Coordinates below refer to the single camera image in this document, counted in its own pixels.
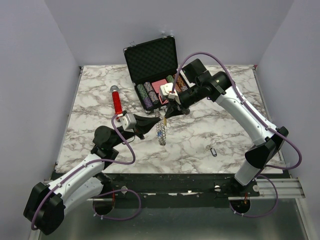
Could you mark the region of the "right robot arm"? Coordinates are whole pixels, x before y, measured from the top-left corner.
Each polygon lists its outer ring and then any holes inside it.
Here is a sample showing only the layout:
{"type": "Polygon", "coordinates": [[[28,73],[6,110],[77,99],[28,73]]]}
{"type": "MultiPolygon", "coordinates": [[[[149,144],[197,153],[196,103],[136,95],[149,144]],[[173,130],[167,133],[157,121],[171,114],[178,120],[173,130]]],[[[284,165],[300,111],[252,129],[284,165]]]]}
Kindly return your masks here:
{"type": "Polygon", "coordinates": [[[225,109],[242,126],[253,142],[253,146],[245,153],[245,161],[234,175],[230,183],[230,191],[241,196],[248,190],[248,184],[274,157],[284,143],[289,131],[276,125],[261,115],[237,87],[233,87],[231,79],[225,72],[219,71],[211,75],[203,63],[196,59],[183,67],[187,80],[194,86],[185,91],[173,90],[173,83],[161,85],[159,95],[168,100],[165,118],[187,115],[189,107],[208,98],[225,109]]]}

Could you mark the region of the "metal disc with keyrings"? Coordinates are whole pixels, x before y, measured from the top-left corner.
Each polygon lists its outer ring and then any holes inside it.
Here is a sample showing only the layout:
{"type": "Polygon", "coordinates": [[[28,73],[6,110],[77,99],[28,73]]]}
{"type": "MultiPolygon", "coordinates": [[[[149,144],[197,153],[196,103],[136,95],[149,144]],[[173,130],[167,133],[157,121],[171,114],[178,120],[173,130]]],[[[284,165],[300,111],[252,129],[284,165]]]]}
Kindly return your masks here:
{"type": "Polygon", "coordinates": [[[155,116],[160,118],[160,121],[155,125],[158,143],[160,146],[165,146],[167,142],[166,142],[166,129],[164,126],[164,119],[159,111],[155,112],[155,116]]]}

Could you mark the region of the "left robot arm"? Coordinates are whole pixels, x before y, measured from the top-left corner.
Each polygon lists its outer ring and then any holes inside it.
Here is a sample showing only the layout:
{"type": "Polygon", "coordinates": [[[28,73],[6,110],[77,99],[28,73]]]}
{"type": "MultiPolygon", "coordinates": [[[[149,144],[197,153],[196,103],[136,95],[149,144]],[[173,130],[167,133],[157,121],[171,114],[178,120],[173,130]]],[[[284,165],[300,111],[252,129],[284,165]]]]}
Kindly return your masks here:
{"type": "Polygon", "coordinates": [[[119,152],[115,147],[125,144],[133,153],[128,139],[144,139],[144,135],[160,120],[159,117],[124,112],[112,117],[111,127],[99,126],[94,131],[94,146],[84,160],[56,180],[48,184],[39,182],[32,188],[23,211],[23,216],[31,223],[31,229],[49,235],[79,204],[92,197],[104,198],[113,194],[111,181],[103,170],[111,164],[132,165],[136,161],[135,154],[132,154],[131,161],[117,161],[119,152]]]}

